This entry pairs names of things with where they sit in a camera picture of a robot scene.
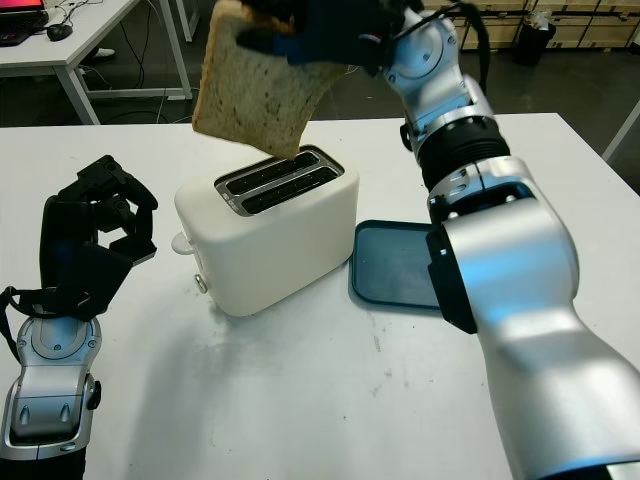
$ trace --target white toaster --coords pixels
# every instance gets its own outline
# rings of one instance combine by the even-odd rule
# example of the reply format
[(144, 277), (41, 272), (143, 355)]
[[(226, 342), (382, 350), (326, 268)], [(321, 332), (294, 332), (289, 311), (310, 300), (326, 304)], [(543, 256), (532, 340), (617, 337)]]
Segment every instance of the white toaster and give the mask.
[(175, 196), (184, 228), (174, 251), (193, 254), (196, 281), (227, 314), (273, 305), (345, 262), (353, 250), (359, 175), (313, 146)]

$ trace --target toast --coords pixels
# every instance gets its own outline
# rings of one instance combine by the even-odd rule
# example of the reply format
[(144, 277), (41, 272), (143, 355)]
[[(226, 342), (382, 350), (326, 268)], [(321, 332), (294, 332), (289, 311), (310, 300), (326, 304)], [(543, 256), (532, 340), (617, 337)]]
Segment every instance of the toast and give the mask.
[(219, 0), (211, 16), (193, 129), (293, 158), (302, 132), (325, 91), (345, 72), (332, 63), (291, 66), (286, 58), (236, 45), (254, 27), (292, 34), (285, 23), (238, 0)]

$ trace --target floor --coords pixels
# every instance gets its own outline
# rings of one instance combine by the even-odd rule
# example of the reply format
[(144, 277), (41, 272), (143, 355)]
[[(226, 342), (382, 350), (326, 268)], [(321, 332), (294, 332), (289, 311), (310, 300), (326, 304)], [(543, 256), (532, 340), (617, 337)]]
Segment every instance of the floor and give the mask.
[[(203, 19), (193, 43), (182, 40), (189, 78), (198, 87), (212, 3), (200, 0)], [(178, 86), (171, 53), (158, 19), (146, 4), (136, 7), (102, 42), (114, 48), (117, 57), (88, 71), (91, 88), (132, 88), (140, 80), (136, 58), (124, 32), (142, 55), (147, 29), (149, 41), (144, 53), (144, 86)], [(463, 70), (477, 77), (478, 58), (463, 53)], [(640, 98), (640, 56), (628, 51), (547, 52), (536, 67), (512, 62), (509, 52), (492, 55), (489, 101), (496, 113), (558, 112), (598, 153), (609, 141)], [(102, 123), (189, 122), (193, 101), (160, 99), (102, 100), (94, 103)], [(380, 78), (361, 70), (346, 75), (324, 96), (314, 114), (316, 120), (384, 118), (402, 116), (396, 95)], [(0, 127), (74, 125), (78, 118), (55, 77), (0, 79)], [(640, 194), (640, 122), (628, 135), (613, 167)]]

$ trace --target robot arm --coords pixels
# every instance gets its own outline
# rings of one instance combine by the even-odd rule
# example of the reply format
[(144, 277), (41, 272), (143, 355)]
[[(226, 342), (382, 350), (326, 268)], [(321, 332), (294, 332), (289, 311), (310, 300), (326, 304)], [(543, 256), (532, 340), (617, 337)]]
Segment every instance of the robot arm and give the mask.
[[(134, 214), (129, 201), (138, 206)], [(43, 288), (0, 295), (0, 330), (22, 366), (0, 425), (3, 478), (82, 478), (100, 382), (90, 373), (102, 341), (103, 313), (125, 277), (154, 255), (153, 195), (105, 156), (50, 197), (40, 238)], [(109, 248), (98, 231), (122, 227)], [(19, 296), (17, 303), (14, 296)], [(13, 341), (4, 313), (11, 304), (29, 318)]]
[[(405, 29), (420, 22), (406, 11)], [(571, 236), (461, 74), (456, 44), (434, 18), (397, 41), (385, 70), (429, 189), (443, 316), (478, 335), (515, 478), (640, 478), (626, 463), (640, 461), (640, 374), (576, 314)]]

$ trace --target black bin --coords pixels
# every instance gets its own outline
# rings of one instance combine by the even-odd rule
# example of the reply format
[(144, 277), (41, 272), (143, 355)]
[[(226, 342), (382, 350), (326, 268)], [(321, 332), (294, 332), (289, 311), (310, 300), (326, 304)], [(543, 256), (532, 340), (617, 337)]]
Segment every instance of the black bin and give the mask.
[(549, 30), (536, 30), (531, 25), (523, 24), (513, 60), (520, 65), (537, 65), (555, 33), (556, 27), (551, 23)]

